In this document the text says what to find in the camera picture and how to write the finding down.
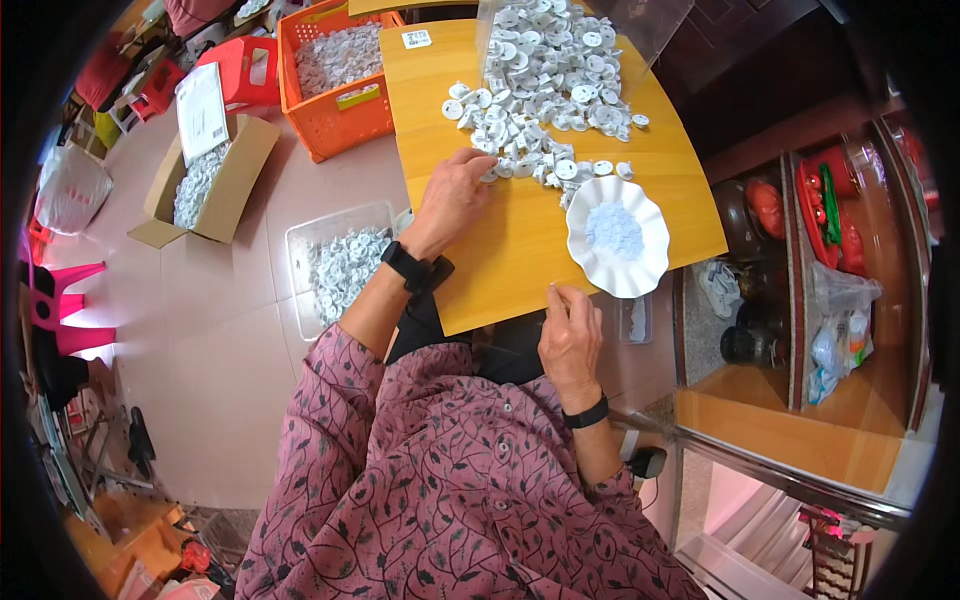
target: open cardboard box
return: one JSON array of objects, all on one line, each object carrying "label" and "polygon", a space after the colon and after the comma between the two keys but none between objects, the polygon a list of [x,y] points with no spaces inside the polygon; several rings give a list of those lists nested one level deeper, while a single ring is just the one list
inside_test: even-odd
[{"label": "open cardboard box", "polygon": [[200,209],[197,226],[184,229],[173,224],[177,185],[186,175],[180,136],[177,135],[160,163],[143,204],[151,220],[128,231],[128,236],[157,249],[191,230],[224,244],[233,241],[247,198],[263,163],[280,137],[280,129],[263,119],[239,114],[227,115],[227,131],[232,144]]}]

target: sneaker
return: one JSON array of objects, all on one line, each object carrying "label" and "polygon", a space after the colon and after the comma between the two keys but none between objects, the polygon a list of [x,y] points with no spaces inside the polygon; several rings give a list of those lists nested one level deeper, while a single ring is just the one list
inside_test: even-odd
[{"label": "sneaker", "polygon": [[708,260],[697,276],[697,283],[707,296],[713,314],[721,319],[729,319],[733,315],[732,304],[740,300],[740,287],[730,267],[719,260]]}]

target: fitness tracker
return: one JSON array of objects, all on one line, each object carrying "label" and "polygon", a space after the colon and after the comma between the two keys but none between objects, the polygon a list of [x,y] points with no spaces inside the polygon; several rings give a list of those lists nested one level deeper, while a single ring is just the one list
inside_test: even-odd
[{"label": "fitness tracker", "polygon": [[605,419],[609,413],[610,403],[607,401],[607,395],[601,394],[599,402],[578,415],[568,415],[564,412],[564,425],[567,429],[583,429]]},{"label": "fitness tracker", "polygon": [[418,297],[424,292],[430,293],[436,290],[447,277],[453,273],[453,263],[445,256],[438,256],[437,260],[417,260],[407,253],[400,246],[397,240],[394,240],[383,251],[380,260],[399,273],[406,283],[403,288]]}]

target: white wavy-edged plate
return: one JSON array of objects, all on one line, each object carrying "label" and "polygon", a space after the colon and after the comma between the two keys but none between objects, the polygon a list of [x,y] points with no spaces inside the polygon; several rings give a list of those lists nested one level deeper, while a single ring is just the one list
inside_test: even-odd
[{"label": "white wavy-edged plate", "polygon": [[[628,260],[587,241],[587,216],[602,203],[621,203],[643,232],[640,257]],[[666,273],[670,233],[660,207],[647,198],[643,188],[616,175],[594,178],[580,186],[566,211],[566,248],[583,267],[590,283],[617,298],[639,298],[657,288]]]}]

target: right hand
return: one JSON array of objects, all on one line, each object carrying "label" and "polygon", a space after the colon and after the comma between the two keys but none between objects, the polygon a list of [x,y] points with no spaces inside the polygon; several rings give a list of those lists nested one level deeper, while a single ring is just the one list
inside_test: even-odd
[{"label": "right hand", "polygon": [[596,379],[603,343],[603,312],[578,288],[550,284],[547,315],[537,352],[543,372],[556,388],[568,415],[593,407],[602,395]]},{"label": "right hand", "polygon": [[426,184],[417,218],[397,238],[403,248],[430,261],[444,253],[483,214],[488,190],[480,176],[495,165],[496,158],[475,148],[442,160]]}]

